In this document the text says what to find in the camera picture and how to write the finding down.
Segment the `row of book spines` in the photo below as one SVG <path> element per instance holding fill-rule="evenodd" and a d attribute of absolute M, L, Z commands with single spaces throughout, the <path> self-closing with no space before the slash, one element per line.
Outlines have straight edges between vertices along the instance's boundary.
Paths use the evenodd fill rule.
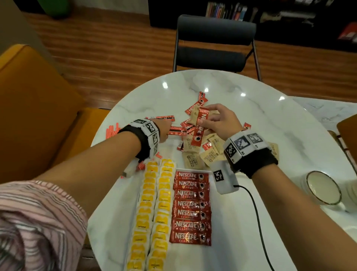
<path fill-rule="evenodd" d="M 223 3 L 208 2 L 206 17 L 243 21 L 247 9 L 246 6 L 242 6 L 239 3 L 234 8 L 231 5 L 230 8 L 226 9 L 226 5 Z"/>

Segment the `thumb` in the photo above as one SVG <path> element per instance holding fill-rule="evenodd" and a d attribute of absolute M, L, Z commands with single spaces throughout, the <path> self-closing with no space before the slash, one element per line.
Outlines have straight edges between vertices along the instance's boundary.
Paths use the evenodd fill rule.
<path fill-rule="evenodd" d="M 197 123 L 207 129 L 215 130 L 217 123 L 208 119 L 198 119 Z"/>

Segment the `person's left hand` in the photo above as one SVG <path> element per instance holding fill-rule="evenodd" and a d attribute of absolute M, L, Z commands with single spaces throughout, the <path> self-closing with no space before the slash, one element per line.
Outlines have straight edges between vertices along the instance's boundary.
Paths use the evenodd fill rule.
<path fill-rule="evenodd" d="M 153 122 L 159 127 L 160 129 L 160 143 L 166 141 L 169 137 L 168 133 L 171 127 L 171 120 L 170 119 L 152 119 Z"/>

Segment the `green trash bin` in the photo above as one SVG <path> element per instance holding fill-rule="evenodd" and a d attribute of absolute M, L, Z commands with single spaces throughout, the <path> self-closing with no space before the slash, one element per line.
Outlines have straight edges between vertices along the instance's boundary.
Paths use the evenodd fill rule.
<path fill-rule="evenodd" d="M 71 13 L 68 0 L 37 0 L 45 13 L 52 18 L 65 18 Z"/>

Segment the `wooden floor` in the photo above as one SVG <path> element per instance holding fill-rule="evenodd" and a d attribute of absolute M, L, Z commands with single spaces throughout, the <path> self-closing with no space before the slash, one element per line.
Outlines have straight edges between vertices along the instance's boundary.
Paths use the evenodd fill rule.
<path fill-rule="evenodd" d="M 24 15 L 88 106 L 110 109 L 137 86 L 172 71 L 176 32 L 152 28 L 146 15 L 97 9 L 80 9 L 65 20 Z M 262 41 L 256 45 L 264 83 L 287 95 L 357 102 L 357 54 Z M 253 57 L 241 74 L 257 78 Z"/>

